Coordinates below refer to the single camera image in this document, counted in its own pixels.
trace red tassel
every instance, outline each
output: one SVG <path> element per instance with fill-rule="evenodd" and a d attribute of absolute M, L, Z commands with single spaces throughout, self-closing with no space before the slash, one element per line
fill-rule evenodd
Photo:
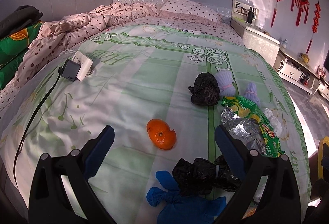
<path fill-rule="evenodd" d="M 290 7 L 290 10 L 292 11 L 293 10 L 293 5 L 295 4 L 295 0 L 292 0 L 291 1 L 291 7 Z"/>
<path fill-rule="evenodd" d="M 308 51 L 310 50 L 310 45 L 312 44 L 312 40 L 310 40 L 310 44 L 309 46 L 307 47 L 307 51 L 306 51 L 306 54 L 308 54 Z"/>
<path fill-rule="evenodd" d="M 275 15 L 276 15 L 276 9 L 274 9 L 274 12 L 273 12 L 271 27 L 273 26 Z"/>
<path fill-rule="evenodd" d="M 296 26 L 299 26 L 300 16 L 302 15 L 302 8 L 299 7 L 297 20 L 296 20 Z"/>
<path fill-rule="evenodd" d="M 307 21 L 307 15 L 308 15 L 308 6 L 306 8 L 306 14 L 305 14 L 305 19 L 304 19 L 304 24 L 306 24 Z"/>

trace polka dot pillow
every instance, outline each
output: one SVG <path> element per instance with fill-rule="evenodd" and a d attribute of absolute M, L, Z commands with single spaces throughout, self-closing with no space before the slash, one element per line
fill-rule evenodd
<path fill-rule="evenodd" d="M 216 11 L 189 0 L 167 0 L 159 15 L 214 27 L 218 27 L 220 22 L 220 15 Z"/>

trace green and white blanket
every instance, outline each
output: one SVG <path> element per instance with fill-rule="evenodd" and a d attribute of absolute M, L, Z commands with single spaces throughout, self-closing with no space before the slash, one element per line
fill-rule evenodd
<path fill-rule="evenodd" d="M 310 179 L 301 124 L 278 74 L 258 53 L 217 37 L 156 25 L 103 32 L 86 40 L 79 50 L 92 58 L 92 74 L 81 82 L 59 80 L 35 117 L 19 155 L 16 177 L 26 204 L 42 153 L 67 155 L 111 125 L 115 142 L 89 184 L 119 224 L 156 223 L 162 208 L 151 207 L 145 199 L 150 187 L 159 186 L 155 172 L 171 172 L 180 158 L 214 161 L 221 154 L 214 130 L 222 107 L 192 104 L 188 87 L 202 72 L 231 70 L 237 95 L 254 82 L 261 108 L 271 108 L 281 121 L 281 148 L 291 160 L 305 214 Z M 20 138 L 57 76 L 55 69 L 44 78 L 2 134 L 1 157 L 12 182 Z M 177 143 L 172 150 L 157 149 L 149 139 L 146 124 L 153 118 L 175 129 Z M 65 177 L 64 184 L 73 208 L 83 215 Z M 232 193 L 215 189 L 207 198 L 223 195 L 228 202 Z"/>

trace white power strip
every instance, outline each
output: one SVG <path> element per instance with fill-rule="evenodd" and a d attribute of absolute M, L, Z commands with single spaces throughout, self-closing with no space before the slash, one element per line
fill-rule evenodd
<path fill-rule="evenodd" d="M 91 67 L 93 65 L 92 59 L 81 53 L 80 51 L 77 51 L 75 55 L 72 58 L 73 62 L 76 62 L 77 64 L 81 65 L 81 68 L 77 74 L 78 80 L 83 80 L 86 76 L 89 76 L 92 72 Z"/>

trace black cable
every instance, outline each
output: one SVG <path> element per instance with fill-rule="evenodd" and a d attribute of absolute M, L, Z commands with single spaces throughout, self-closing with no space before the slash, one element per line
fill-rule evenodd
<path fill-rule="evenodd" d="M 33 121 L 34 117 L 36 116 L 37 112 L 39 111 L 39 109 L 41 108 L 41 106 L 43 105 L 43 103 L 46 101 L 46 99 L 48 98 L 48 96 L 50 95 L 50 93 L 51 93 L 51 92 L 53 91 L 53 89 L 55 88 L 55 86 L 56 86 L 58 80 L 60 79 L 60 76 L 62 75 L 62 73 L 63 73 L 63 68 L 60 67 L 60 68 L 58 69 L 58 74 L 59 74 L 59 75 L 58 75 L 58 78 L 56 79 L 56 82 L 55 82 L 54 85 L 51 87 L 51 89 L 47 92 L 47 94 L 43 97 L 43 99 L 41 100 L 41 102 L 38 104 L 37 108 L 34 110 L 32 116 L 31 116 L 31 118 L 30 118 L 30 120 L 29 120 L 29 122 L 28 122 L 28 124 L 27 124 L 27 126 L 26 126 L 26 128 L 25 128 L 25 131 L 24 131 L 24 134 L 23 134 L 23 136 L 22 136 L 22 139 L 21 139 L 21 141 L 20 141 L 20 143 L 19 143 L 19 147 L 18 147 L 18 149 L 17 149 L 16 155 L 15 155 L 15 159 L 14 159 L 14 180 L 15 180 L 15 183 L 16 183 L 16 186 L 17 186 L 17 189 L 18 189 L 18 185 L 17 185 L 17 181 L 16 181 L 16 172 L 15 172 L 15 168 L 16 168 L 16 162 L 17 162 L 17 158 L 18 158 L 18 156 L 19 156 L 20 149 L 21 149 L 21 147 L 23 147 L 23 142 L 24 142 L 24 140 L 25 140 L 25 135 L 26 135 L 26 133 L 27 133 L 27 131 L 28 131 L 30 125 L 32 124 L 32 121 Z"/>

